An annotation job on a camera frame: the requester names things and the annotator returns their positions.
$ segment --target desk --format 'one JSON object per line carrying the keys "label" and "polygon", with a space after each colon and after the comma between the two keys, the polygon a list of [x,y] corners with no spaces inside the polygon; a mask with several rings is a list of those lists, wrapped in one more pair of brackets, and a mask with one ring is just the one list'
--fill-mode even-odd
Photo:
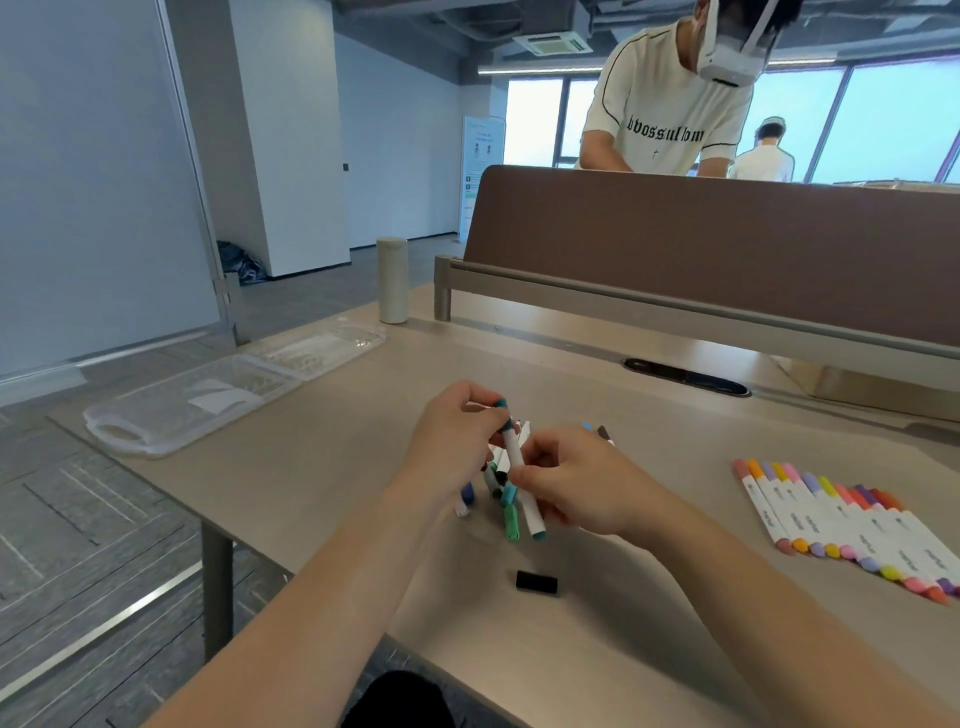
{"label": "desk", "polygon": [[[425,401],[474,378],[535,426],[606,425],[653,476],[960,709],[960,605],[938,606],[850,564],[783,556],[730,470],[735,457],[780,459],[889,488],[960,551],[957,432],[810,400],[767,357],[719,345],[461,293],[453,322],[435,322],[431,289],[412,292],[411,320],[388,328],[381,348],[168,457],[117,461],[204,520],[210,563],[226,556],[219,531],[295,572],[350,507],[382,489]],[[376,305],[348,316],[373,322]],[[756,395],[633,374],[618,352],[739,379]],[[53,417],[97,445],[78,407]],[[517,592],[516,569],[558,576],[561,598]],[[223,587],[214,571],[207,585]],[[510,544],[485,497],[439,527],[389,634],[531,726],[756,724],[746,686],[648,553],[559,528],[544,542]]]}

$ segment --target poster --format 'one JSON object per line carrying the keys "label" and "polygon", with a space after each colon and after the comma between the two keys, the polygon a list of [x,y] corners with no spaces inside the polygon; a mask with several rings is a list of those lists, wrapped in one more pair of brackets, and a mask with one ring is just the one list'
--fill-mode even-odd
{"label": "poster", "polygon": [[467,242],[480,177],[491,164],[503,164],[507,124],[494,117],[464,117],[464,159],[460,177],[460,240]]}

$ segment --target gray carpet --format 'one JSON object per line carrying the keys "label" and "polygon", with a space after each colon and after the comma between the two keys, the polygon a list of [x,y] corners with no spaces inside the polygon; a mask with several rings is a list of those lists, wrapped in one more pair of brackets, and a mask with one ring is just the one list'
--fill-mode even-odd
{"label": "gray carpet", "polygon": [[[412,285],[433,278],[434,255],[458,255],[452,237],[410,245]],[[376,253],[352,265],[243,289],[254,338],[376,298]],[[200,560],[195,519],[45,419],[65,402],[97,400],[223,356],[209,336],[84,369],[89,383],[0,409],[0,689]],[[0,704],[7,728],[140,725],[203,664],[201,575]],[[241,546],[234,553],[234,621],[242,629],[285,584]],[[384,642],[351,702],[386,669],[429,674]],[[443,684],[458,725],[510,723]]]}

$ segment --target vr headset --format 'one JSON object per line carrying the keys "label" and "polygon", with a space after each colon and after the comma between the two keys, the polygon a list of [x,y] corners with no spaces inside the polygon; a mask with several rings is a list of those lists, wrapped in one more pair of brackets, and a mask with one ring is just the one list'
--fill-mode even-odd
{"label": "vr headset", "polygon": [[780,0],[767,0],[753,28],[720,14],[720,0],[710,0],[704,42],[697,59],[697,74],[707,81],[734,87],[753,85],[770,60],[780,33],[767,25]]}

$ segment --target cylindrical bottle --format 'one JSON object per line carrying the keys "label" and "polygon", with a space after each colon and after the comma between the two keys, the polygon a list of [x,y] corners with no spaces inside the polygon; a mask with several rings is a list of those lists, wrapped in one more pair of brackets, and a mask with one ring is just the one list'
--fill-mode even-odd
{"label": "cylindrical bottle", "polygon": [[410,292],[407,241],[402,237],[376,239],[376,280],[380,321],[384,324],[402,324],[407,320]]}

